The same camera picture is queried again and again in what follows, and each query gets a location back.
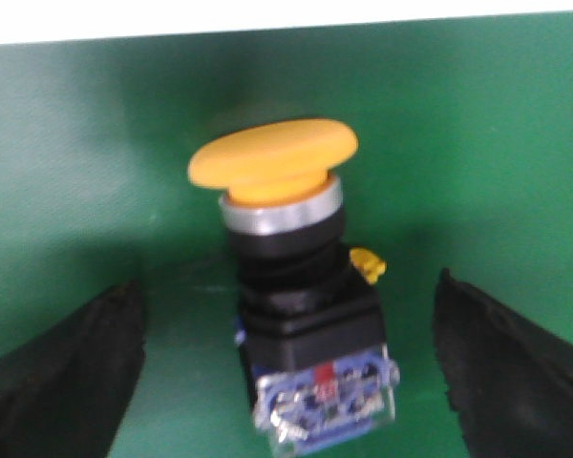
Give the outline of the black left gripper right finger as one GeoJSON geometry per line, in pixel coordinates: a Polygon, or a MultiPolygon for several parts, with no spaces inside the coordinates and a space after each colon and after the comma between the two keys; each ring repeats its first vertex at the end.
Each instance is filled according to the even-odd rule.
{"type": "Polygon", "coordinates": [[[472,457],[573,457],[573,344],[443,269],[435,356],[472,457]]]}

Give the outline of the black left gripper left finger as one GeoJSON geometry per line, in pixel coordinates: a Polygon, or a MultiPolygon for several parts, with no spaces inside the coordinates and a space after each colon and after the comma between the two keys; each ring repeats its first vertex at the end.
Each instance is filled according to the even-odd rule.
{"type": "Polygon", "coordinates": [[[106,457],[145,352],[144,298],[111,286],[0,357],[0,457],[106,457]]]}

